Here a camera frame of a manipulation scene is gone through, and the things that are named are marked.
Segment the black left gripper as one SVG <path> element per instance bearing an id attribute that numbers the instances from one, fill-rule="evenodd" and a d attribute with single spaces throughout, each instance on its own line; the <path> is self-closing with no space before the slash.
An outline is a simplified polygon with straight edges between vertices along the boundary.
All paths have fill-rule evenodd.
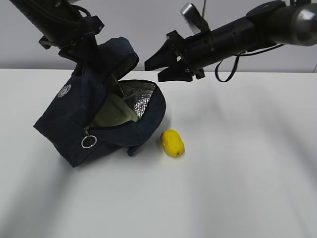
<path id="1" fill-rule="evenodd" d="M 100 77 L 104 87 L 120 98 L 123 91 L 115 75 L 109 70 L 112 66 L 114 46 L 110 41 L 97 44 L 96 35 L 104 28 L 97 16 L 78 16 L 74 20 L 65 17 L 38 17 L 38 29 L 43 34 L 39 44 L 44 49 L 59 48 L 59 56 L 76 63 L 72 76 L 83 77 L 86 72 Z"/>

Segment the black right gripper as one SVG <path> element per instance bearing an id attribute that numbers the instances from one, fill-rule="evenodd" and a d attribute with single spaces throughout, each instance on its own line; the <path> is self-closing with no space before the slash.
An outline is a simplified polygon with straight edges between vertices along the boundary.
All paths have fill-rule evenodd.
<path id="1" fill-rule="evenodd" d="M 144 67 L 145 71 L 168 67 L 158 74 L 159 82 L 192 82 L 193 76 L 198 79 L 205 76 L 204 67 L 254 46 L 255 27 L 252 23 L 229 23 L 186 39 L 172 31 L 163 46 L 145 61 Z"/>

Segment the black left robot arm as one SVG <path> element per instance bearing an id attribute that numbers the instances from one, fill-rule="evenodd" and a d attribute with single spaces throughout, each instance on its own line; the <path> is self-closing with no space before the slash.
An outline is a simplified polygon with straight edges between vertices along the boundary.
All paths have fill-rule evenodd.
<path id="1" fill-rule="evenodd" d="M 103 73 L 106 62 L 96 41 L 104 28 L 98 16 L 72 0 L 13 0 L 12 4 L 43 34 L 39 44 L 59 48 L 59 56 L 77 64 L 75 74 L 87 69 Z"/>

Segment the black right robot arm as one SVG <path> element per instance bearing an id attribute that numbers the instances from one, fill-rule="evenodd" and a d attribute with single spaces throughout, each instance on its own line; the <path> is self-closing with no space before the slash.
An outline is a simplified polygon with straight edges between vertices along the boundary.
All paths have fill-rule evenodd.
<path id="1" fill-rule="evenodd" d="M 239 60 L 285 45 L 317 43 L 317 5 L 310 0 L 266 2 L 214 30 L 192 3 L 184 5 L 181 14 L 193 35 L 168 33 L 162 47 L 144 63 L 146 71 L 159 70 L 160 82 L 191 82 L 204 78 L 205 67 L 220 66 L 230 57 Z"/>

